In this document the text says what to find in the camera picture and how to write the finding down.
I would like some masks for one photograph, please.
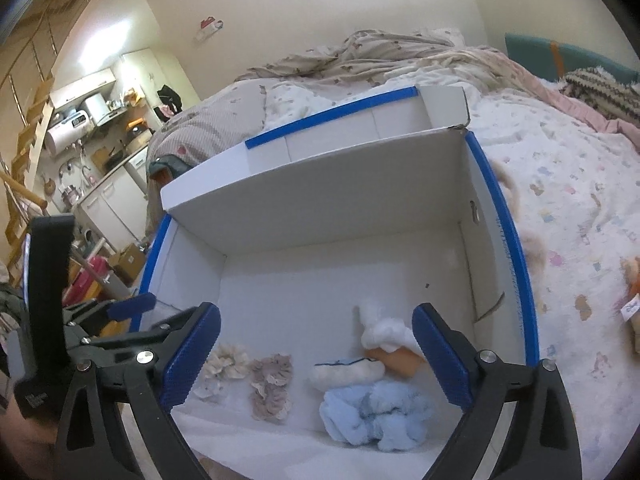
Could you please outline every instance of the bed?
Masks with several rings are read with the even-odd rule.
[[[544,275],[532,276],[540,357],[562,371],[584,478],[601,480],[640,413],[638,359],[619,313],[626,293],[620,259],[640,253],[640,130],[565,98],[552,81],[581,63],[617,70],[627,82],[638,74],[537,38],[508,37],[507,45],[513,60],[465,47],[454,28],[356,32],[339,46],[250,69],[179,114],[154,136],[148,167],[152,178],[177,176],[238,142],[339,104],[415,84],[462,87],[468,129],[518,186],[518,228],[544,241]],[[151,230],[162,215],[159,187],[152,179]]]

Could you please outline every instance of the fluffy blue fabric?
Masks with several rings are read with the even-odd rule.
[[[320,405],[320,417],[332,439],[352,446],[378,441],[380,451],[420,446],[430,416],[427,398],[397,381],[329,390]]]

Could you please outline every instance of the blue gripper pad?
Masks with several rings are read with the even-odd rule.
[[[206,306],[206,310],[164,368],[159,401],[167,412],[186,400],[220,335],[222,322],[219,309],[212,303],[200,305],[203,306]]]
[[[156,297],[151,292],[134,296],[128,300],[115,301],[107,309],[107,316],[114,321],[124,321],[138,316],[156,306]]]
[[[476,349],[461,332],[449,328],[431,303],[416,307],[412,328],[447,400],[466,412],[479,380]]]

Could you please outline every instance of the white cardboard box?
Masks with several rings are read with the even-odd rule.
[[[355,309],[365,302],[410,326],[413,309],[429,301],[476,348],[537,362],[520,242],[467,123],[462,89],[420,88],[332,122],[290,126],[257,147],[241,144],[163,189],[170,216],[142,283],[159,304],[142,328],[210,301],[222,314],[220,342],[255,358],[287,353],[294,365],[294,405],[281,426],[251,418],[246,381],[220,406],[189,399],[175,408],[193,449],[249,478],[422,478],[461,415],[428,367],[413,381],[436,415],[415,452],[340,446],[319,418],[322,394],[308,373],[362,355]],[[506,412],[480,478],[509,420]]]

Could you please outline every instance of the bed sheet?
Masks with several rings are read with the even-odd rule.
[[[622,134],[591,127],[472,66],[429,67],[336,102],[282,82],[266,95],[266,129],[411,84],[465,89],[483,149],[521,195],[518,226],[545,242],[534,288],[541,357],[558,362],[574,410],[585,480],[602,480],[640,422],[640,359],[619,313],[620,259],[640,254],[640,157]]]

